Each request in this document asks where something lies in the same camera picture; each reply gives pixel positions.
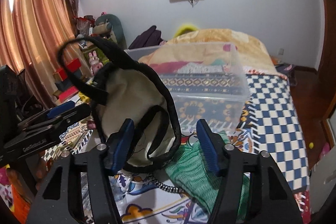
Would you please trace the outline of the left hand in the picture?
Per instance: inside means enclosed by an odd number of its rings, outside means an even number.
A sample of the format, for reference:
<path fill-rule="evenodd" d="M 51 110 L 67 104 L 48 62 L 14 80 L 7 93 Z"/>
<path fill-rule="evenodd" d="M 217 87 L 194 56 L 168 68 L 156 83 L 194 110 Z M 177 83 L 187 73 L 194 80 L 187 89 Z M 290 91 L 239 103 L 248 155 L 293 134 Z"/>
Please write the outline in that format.
<path fill-rule="evenodd" d="M 37 190 L 39 190 L 39 188 L 41 186 L 41 183 L 43 182 L 45 176 L 47 175 L 47 173 L 50 169 L 50 166 L 52 166 L 53 162 L 54 162 L 54 160 L 52 158 L 49 159 L 48 162 L 46 162 L 43 158 L 45 156 L 45 153 L 46 153 L 45 151 L 42 151 L 38 154 L 39 155 L 39 161 L 38 161 L 37 167 L 35 168 L 36 171 L 37 171 L 36 174 L 35 174 L 35 176 L 37 177 L 37 182 L 35 184 L 35 188 Z M 23 179 L 19 178 L 20 173 L 17 170 L 12 169 L 11 167 L 7 168 L 6 169 L 6 175 L 9 179 L 10 184 L 12 184 L 18 192 L 24 192 L 24 190 L 23 190 Z"/>

